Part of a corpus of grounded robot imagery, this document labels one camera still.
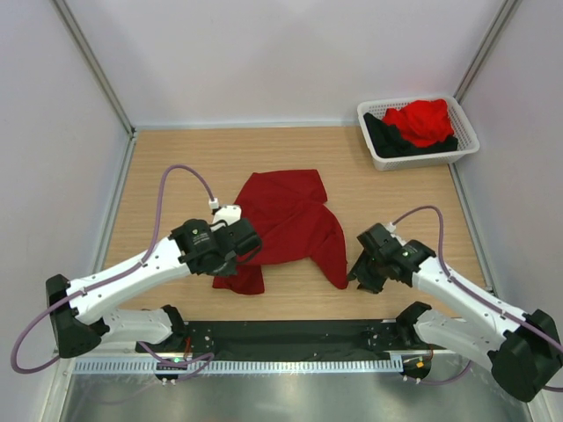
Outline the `dark red t-shirt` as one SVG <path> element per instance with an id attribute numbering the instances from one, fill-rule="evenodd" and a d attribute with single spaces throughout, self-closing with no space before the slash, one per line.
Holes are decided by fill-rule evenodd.
<path id="1" fill-rule="evenodd" d="M 261 251 L 246 256 L 236 275 L 214 278 L 213 287 L 260 295 L 265 292 L 263 266 L 309 258 L 334 287 L 347 288 L 345 236 L 327 201 L 316 170 L 254 172 L 235 203 L 260 236 Z"/>

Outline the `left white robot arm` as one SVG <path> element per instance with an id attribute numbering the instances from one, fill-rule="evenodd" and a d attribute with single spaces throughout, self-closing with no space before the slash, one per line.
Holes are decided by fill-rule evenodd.
<path id="1" fill-rule="evenodd" d="M 223 206 L 212 222 L 187 220 L 151 251 L 116 266 L 74 280 L 61 274 L 49 278 L 49 318 L 60 357 L 78 357 L 112 342 L 144 342 L 178 351 L 186 343 L 186 330 L 174 307 L 131 311 L 120 305 L 168 281 L 236 274 L 244 259 L 262 247 L 254 227 L 241 214 L 238 206 Z"/>

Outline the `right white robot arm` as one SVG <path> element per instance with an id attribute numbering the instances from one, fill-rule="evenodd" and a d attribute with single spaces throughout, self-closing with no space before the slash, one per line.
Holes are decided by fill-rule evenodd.
<path id="1" fill-rule="evenodd" d="M 358 237 L 362 253 L 348 277 L 372 293 L 388 280 L 432 295 L 456 312 L 445 316 L 414 302 L 396 319 L 396 336 L 408 348 L 439 346 L 489 371 L 513 398 L 528 403 L 562 368 L 556 324 L 538 309 L 527 313 L 489 294 L 449 267 L 425 244 L 404 241 L 377 223 Z"/>

